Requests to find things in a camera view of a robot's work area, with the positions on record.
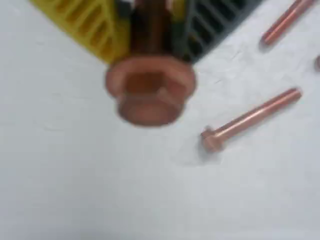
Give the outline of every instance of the hex flange bolt head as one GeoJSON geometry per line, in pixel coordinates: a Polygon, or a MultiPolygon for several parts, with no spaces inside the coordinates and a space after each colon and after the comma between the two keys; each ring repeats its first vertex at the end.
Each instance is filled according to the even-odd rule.
{"type": "Polygon", "coordinates": [[[209,152],[221,151],[226,140],[296,102],[301,96],[302,92],[298,88],[291,88],[217,130],[208,127],[201,134],[203,146],[209,152]]]}
{"type": "Polygon", "coordinates": [[[106,88],[126,121],[147,127],[174,122],[196,88],[191,65],[172,56],[166,0],[139,0],[131,17],[130,56],[112,65],[106,88]]]}

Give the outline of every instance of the bolt head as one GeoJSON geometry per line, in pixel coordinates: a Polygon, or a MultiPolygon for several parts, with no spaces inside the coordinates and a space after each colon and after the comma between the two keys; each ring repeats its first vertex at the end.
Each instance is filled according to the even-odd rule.
{"type": "Polygon", "coordinates": [[[202,134],[202,145],[204,148],[212,153],[220,152],[223,150],[223,143],[219,139],[219,137],[216,136],[216,133],[214,130],[207,128],[202,134]]]}

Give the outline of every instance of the copper bolt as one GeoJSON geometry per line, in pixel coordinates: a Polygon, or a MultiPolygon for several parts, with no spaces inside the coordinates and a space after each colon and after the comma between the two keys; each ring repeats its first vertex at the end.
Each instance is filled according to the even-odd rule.
{"type": "Polygon", "coordinates": [[[245,113],[226,125],[212,130],[207,128],[202,134],[202,143],[210,152],[218,152],[223,149],[223,143],[240,132],[260,123],[262,120],[299,100],[302,92],[297,88],[291,88],[284,93],[272,98],[261,106],[245,113]]]}
{"type": "Polygon", "coordinates": [[[144,127],[173,123],[196,88],[191,64],[173,56],[168,0],[136,0],[130,53],[107,71],[107,91],[126,121],[144,127]]]}
{"type": "Polygon", "coordinates": [[[261,42],[270,46],[305,12],[316,0],[296,0],[291,7],[263,35],[261,42]]]}

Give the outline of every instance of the threaded bolt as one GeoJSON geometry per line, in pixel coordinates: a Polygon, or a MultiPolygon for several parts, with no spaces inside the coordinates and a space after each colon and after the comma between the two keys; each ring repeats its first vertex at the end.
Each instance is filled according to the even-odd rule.
{"type": "Polygon", "coordinates": [[[301,96],[302,92],[298,88],[291,88],[217,130],[207,128],[201,134],[202,144],[209,152],[219,152],[226,140],[296,102],[301,96]]]}

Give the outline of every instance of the ridged plastic piece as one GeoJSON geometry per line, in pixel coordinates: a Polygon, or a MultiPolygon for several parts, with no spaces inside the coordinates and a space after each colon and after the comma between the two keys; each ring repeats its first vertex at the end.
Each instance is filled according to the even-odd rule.
{"type": "Polygon", "coordinates": [[[113,0],[30,0],[60,29],[106,63],[129,51],[130,22],[113,0]]]}
{"type": "Polygon", "coordinates": [[[187,0],[187,17],[175,55],[195,63],[228,36],[263,0],[187,0]]]}

